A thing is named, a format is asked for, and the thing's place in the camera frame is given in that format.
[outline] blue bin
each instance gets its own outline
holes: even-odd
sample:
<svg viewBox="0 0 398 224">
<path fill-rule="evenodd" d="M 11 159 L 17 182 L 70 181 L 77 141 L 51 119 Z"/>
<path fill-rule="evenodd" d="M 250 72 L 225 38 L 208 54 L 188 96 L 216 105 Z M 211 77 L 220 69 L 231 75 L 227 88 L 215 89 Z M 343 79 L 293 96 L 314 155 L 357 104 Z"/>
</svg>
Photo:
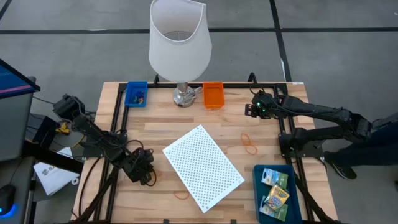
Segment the blue bin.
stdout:
<svg viewBox="0 0 398 224">
<path fill-rule="evenodd" d="M 262 196 L 267 196 L 271 190 L 271 186 L 268 186 L 261 182 L 262 171 L 264 168 L 272 169 L 284 174 L 289 175 L 287 178 L 287 190 L 289 191 L 290 197 L 287 199 L 286 204 L 287 214 L 285 221 L 280 221 L 276 218 L 272 218 L 259 211 Z M 285 224 L 302 224 L 303 220 L 300 213 L 299 198 L 297 197 L 296 182 L 294 179 L 294 170 L 291 165 L 255 165 L 253 168 L 253 186 L 254 186 L 254 203 L 256 209 L 257 220 L 261 224 L 269 223 L 285 223 Z"/>
<path fill-rule="evenodd" d="M 144 102 L 135 103 L 134 98 L 139 97 L 144 92 Z M 127 84 L 126 98 L 124 99 L 124 105 L 128 107 L 145 107 L 147 104 L 147 92 L 148 82 L 147 81 L 130 81 Z"/>
</svg>

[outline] rubber band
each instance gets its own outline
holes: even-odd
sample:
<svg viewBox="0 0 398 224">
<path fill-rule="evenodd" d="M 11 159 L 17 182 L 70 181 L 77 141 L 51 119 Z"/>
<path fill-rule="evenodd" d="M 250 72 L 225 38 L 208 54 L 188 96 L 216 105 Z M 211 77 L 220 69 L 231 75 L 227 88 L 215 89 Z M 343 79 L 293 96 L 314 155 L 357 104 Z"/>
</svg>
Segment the rubber band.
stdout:
<svg viewBox="0 0 398 224">
<path fill-rule="evenodd" d="M 243 144 L 243 146 L 244 146 L 244 150 L 245 150 L 248 154 L 250 154 L 250 155 L 256 155 L 256 154 L 257 154 L 258 149 L 257 149 L 256 146 L 254 146 L 254 145 L 251 143 L 251 140 L 250 140 L 250 138 L 249 138 L 249 136 L 248 136 L 247 134 L 244 134 L 244 133 L 241 134 L 241 142 L 242 142 L 242 144 Z M 253 147 L 255 151 L 254 151 L 254 152 L 249 152 L 249 151 L 248 151 L 248 147 Z"/>
<path fill-rule="evenodd" d="M 182 197 L 179 197 L 179 196 L 177 196 L 177 194 L 176 193 L 187 193 L 187 196 L 186 197 L 184 197 L 184 198 L 182 198 Z M 176 197 L 177 199 L 179 199 L 179 200 L 186 200 L 186 199 L 188 199 L 189 198 L 189 192 L 188 191 L 186 191 L 186 190 L 179 190 L 179 191 L 174 191 L 173 192 L 173 194 L 174 194 L 174 197 Z"/>
</svg>

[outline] wooden table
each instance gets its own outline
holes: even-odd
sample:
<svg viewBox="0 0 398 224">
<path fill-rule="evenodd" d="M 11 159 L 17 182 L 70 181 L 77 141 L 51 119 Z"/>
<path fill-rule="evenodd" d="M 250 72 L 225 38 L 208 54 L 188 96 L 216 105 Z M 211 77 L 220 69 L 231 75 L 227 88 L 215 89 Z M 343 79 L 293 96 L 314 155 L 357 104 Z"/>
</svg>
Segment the wooden table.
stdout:
<svg viewBox="0 0 398 224">
<path fill-rule="evenodd" d="M 109 130 L 116 102 L 118 82 L 106 82 L 103 86 L 95 123 L 103 130 Z M 289 95 L 308 102 L 304 84 L 287 83 Z M 146 149 L 154 149 L 154 169 L 157 183 L 153 187 L 132 183 L 123 171 L 119 173 L 116 197 L 114 200 L 112 223 L 162 223 L 169 219 L 171 223 L 229 223 L 236 219 L 238 223 L 257 223 L 252 189 L 252 169 L 256 164 L 285 164 L 280 155 L 277 136 L 280 133 L 277 120 L 260 120 L 244 115 L 244 105 L 250 103 L 252 94 L 247 88 L 225 88 L 225 105 L 219 110 L 207 110 L 203 106 L 203 97 L 199 95 L 195 103 L 188 108 L 179 108 L 172 100 L 171 88 L 150 88 L 145 108 L 131 108 L 127 120 L 129 139 L 142 141 Z M 120 128 L 124 103 L 118 118 Z M 296 127 L 313 129 L 312 118 L 298 116 L 294 118 Z M 175 197 L 176 191 L 186 190 L 162 150 L 194 127 L 202 124 L 228 159 L 237 168 L 245 182 L 227 195 L 222 201 L 206 213 L 189 196 L 186 200 Z M 257 146 L 258 153 L 248 154 L 240 140 L 246 133 Z M 73 211 L 77 214 L 82 183 L 95 159 L 85 162 Z M 303 158 L 308 188 L 319 206 L 330 217 L 337 219 L 328 177 L 324 166 L 312 158 Z M 103 169 L 103 159 L 94 168 L 83 195 L 84 210 L 98 191 Z M 105 218 L 108 194 L 104 197 L 101 218 Z M 307 219 L 301 194 L 299 195 L 303 219 Z"/>
</svg>

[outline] computer mouse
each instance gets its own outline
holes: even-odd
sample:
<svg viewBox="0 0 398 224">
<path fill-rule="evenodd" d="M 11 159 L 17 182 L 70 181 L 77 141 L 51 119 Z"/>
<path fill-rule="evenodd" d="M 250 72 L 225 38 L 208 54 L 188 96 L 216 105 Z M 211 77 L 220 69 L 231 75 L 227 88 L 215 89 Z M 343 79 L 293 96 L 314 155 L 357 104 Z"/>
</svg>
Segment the computer mouse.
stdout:
<svg viewBox="0 0 398 224">
<path fill-rule="evenodd" d="M 7 214 L 14 204 L 14 196 L 15 196 L 16 188 L 7 184 L 0 188 L 0 215 Z"/>
</svg>

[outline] computer monitor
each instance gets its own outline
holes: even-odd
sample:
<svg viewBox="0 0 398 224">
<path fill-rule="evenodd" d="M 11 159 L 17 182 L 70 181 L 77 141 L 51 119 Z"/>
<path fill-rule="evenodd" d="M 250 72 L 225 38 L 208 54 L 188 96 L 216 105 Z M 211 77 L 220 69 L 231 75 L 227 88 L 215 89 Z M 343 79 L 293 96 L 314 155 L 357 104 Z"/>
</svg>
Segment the computer monitor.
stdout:
<svg viewBox="0 0 398 224">
<path fill-rule="evenodd" d="M 0 99 L 40 91 L 40 87 L 0 59 Z"/>
</svg>

